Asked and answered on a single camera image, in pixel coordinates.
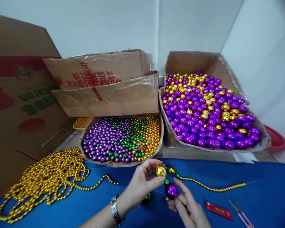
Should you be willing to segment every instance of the red packet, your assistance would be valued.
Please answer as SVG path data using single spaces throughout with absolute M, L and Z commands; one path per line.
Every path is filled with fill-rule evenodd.
M 209 203 L 208 201 L 205 201 L 205 202 L 206 202 L 206 209 L 207 210 L 212 211 L 214 213 L 217 213 L 220 216 L 223 216 L 223 217 L 233 221 L 233 217 L 232 217 L 230 211 L 228 211 L 226 209 L 223 209 L 223 208 L 221 208 L 219 206 L 216 206 L 216 205 L 214 205 L 212 203 Z

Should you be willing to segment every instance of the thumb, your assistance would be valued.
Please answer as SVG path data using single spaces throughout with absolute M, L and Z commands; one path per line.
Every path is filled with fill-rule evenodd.
M 153 191 L 154 189 L 158 188 L 162 184 L 164 184 L 166 177 L 155 177 L 152 180 L 147 181 L 147 189 L 148 192 Z

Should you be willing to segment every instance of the scissors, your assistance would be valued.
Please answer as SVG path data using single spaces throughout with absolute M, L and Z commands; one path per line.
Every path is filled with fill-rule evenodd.
M 245 226 L 247 228 L 254 228 L 254 226 L 251 224 L 251 222 L 249 221 L 249 219 L 246 217 L 246 215 L 242 212 L 242 210 L 239 208 L 239 206 L 232 200 L 232 202 L 229 200 L 231 206 L 233 207 L 233 209 L 235 210 L 235 212 L 237 213 L 237 215 L 241 218 L 241 220 L 243 221 L 243 223 L 245 224 Z

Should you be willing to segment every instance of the white wall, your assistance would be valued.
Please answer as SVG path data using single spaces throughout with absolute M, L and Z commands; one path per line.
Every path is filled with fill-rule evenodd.
M 158 69 L 169 51 L 221 52 L 244 0 L 161 0 Z
M 134 48 L 154 55 L 154 0 L 0 0 L 0 14 L 45 27 L 63 58 Z
M 222 54 L 250 108 L 285 137 L 285 0 L 245 0 Z

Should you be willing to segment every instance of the red bucket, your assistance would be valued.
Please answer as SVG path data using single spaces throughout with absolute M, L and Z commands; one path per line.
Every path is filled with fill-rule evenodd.
M 267 125 L 264 126 L 271 136 L 271 146 L 268 148 L 275 150 L 285 150 L 285 138 L 280 133 L 273 130 L 271 127 L 268 127 Z

